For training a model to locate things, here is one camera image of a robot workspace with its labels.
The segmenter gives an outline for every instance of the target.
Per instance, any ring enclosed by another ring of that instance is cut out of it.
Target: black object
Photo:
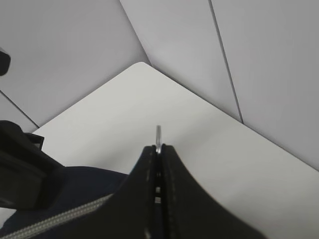
[[[155,201],[160,201],[160,212]],[[161,215],[163,235],[155,224]],[[175,149],[145,147],[134,169],[108,202],[62,239],[264,239],[212,199],[184,167]]]
[[[40,204],[42,183],[54,169],[62,167],[39,149],[43,140],[0,120],[0,207],[31,210]]]
[[[91,214],[56,225],[36,238],[265,239],[201,188],[173,146],[145,147],[125,179],[115,172],[107,176],[101,169],[69,170],[36,147],[39,142],[43,138],[0,121],[0,207],[30,210],[10,218],[4,235],[12,233],[14,222],[26,227],[28,219],[34,224],[37,218],[47,219],[84,202],[77,198],[94,200],[114,193]]]
[[[0,48],[0,76],[8,72],[11,57]]]

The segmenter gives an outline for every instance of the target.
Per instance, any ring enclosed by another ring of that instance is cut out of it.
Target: metal zipper
[[[51,228],[59,226],[63,223],[67,223],[71,220],[89,214],[95,210],[97,210],[100,206],[102,206],[112,194],[95,200],[93,202],[84,204],[80,207],[71,209],[64,213],[58,214],[54,217],[43,220],[39,223],[33,224],[31,226],[25,227],[21,230],[18,230],[14,233],[8,234],[0,239],[28,239],[34,237],[40,233],[43,233]]]

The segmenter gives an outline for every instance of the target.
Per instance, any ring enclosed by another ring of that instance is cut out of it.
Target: metal pin
[[[161,128],[160,125],[156,126],[156,153],[160,154],[161,150]]]

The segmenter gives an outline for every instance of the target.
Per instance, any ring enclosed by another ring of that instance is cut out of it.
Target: white table
[[[319,238],[319,173],[137,63],[35,133],[60,163],[129,173],[156,125],[195,179],[270,239]]]

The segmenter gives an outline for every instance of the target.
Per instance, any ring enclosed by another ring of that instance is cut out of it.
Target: gray panel
[[[33,132],[37,127],[0,93],[0,120],[18,124],[24,132]]]
[[[319,2],[213,6],[244,123],[319,169]]]
[[[240,119],[207,0],[121,0],[151,64]]]
[[[0,88],[37,124],[147,56],[118,0],[1,0]]]

